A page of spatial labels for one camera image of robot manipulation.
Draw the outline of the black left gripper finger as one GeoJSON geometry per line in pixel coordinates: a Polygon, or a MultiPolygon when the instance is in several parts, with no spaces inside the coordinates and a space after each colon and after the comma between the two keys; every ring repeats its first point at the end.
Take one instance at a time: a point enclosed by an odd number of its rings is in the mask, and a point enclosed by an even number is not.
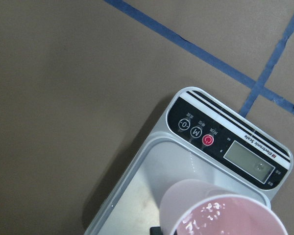
{"type": "Polygon", "coordinates": [[[161,228],[159,222],[157,224],[152,225],[149,228],[149,234],[150,235],[163,235],[163,231],[162,231],[162,228],[161,228]]]}

